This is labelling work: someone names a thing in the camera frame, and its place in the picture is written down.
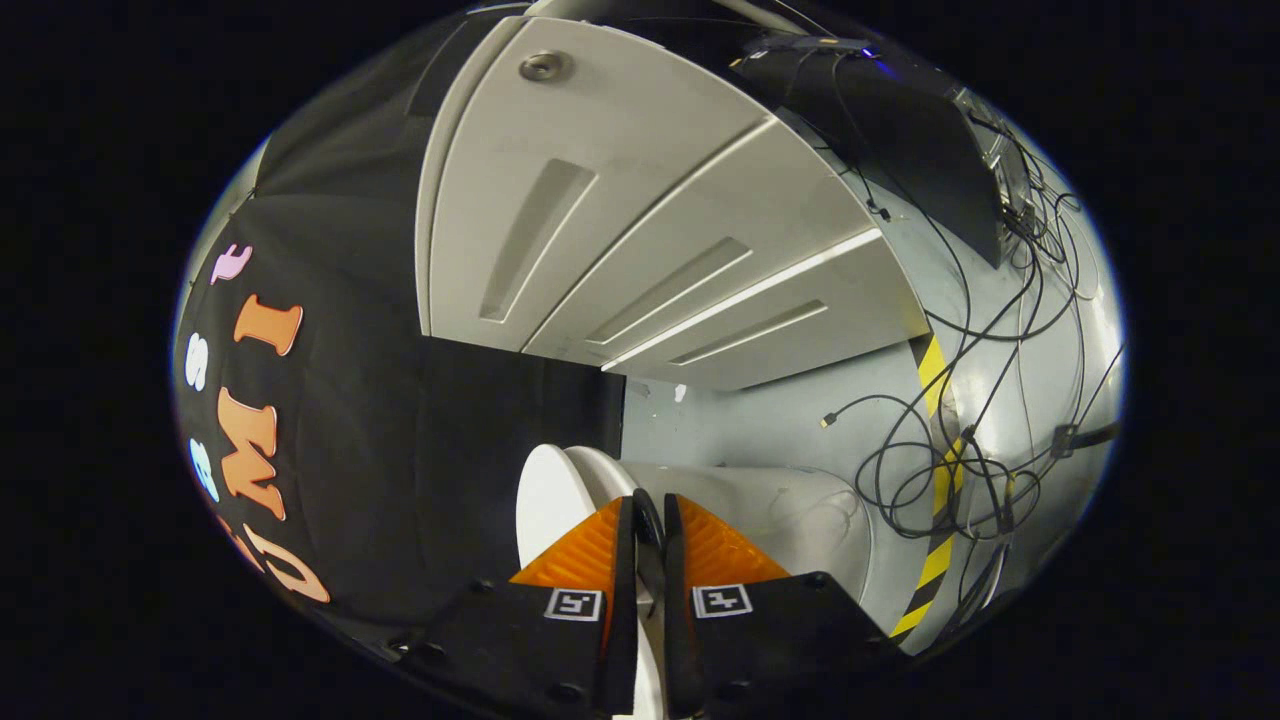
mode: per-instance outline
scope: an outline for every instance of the cabinet door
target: cabinet door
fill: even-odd
[[[628,33],[504,23],[428,146],[424,332],[726,389],[928,332],[870,214],[768,109]],[[548,51],[558,76],[521,76]]]
[[[490,41],[504,45],[494,53]],[[525,79],[521,63],[547,51],[567,56],[564,69]],[[420,188],[435,191],[430,232],[417,238],[429,327],[449,340],[522,350],[664,193],[772,118],[687,60],[586,23],[527,18],[474,59],[488,68],[465,102],[445,100],[461,109],[457,129],[429,146],[443,168],[436,187],[424,178]]]

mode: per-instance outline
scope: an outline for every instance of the white object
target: white object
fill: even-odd
[[[527,79],[545,54],[562,69]],[[476,49],[416,232],[424,334],[499,350],[737,389],[928,332],[876,222],[794,129],[582,22],[507,18]]]
[[[805,31],[791,20],[756,8],[745,0],[714,0],[717,5],[723,5],[735,13],[759,23],[763,27],[806,35]],[[626,3],[620,0],[538,0],[527,10],[526,15],[544,18],[564,18],[571,20],[591,20],[611,12],[623,10]]]
[[[209,341],[200,337],[200,333],[191,333],[191,340],[187,341],[187,363],[183,369],[188,386],[196,388],[196,392],[205,389],[205,374],[209,370]]]
[[[663,507],[680,493],[741,532],[791,574],[824,570],[855,601],[870,557],[870,520],[852,489],[822,471],[790,468],[678,468],[620,462],[599,450],[541,445],[530,452],[516,491],[521,566],[613,498],[646,489]],[[632,717],[664,720],[660,623],[649,628],[640,594],[640,659]]]

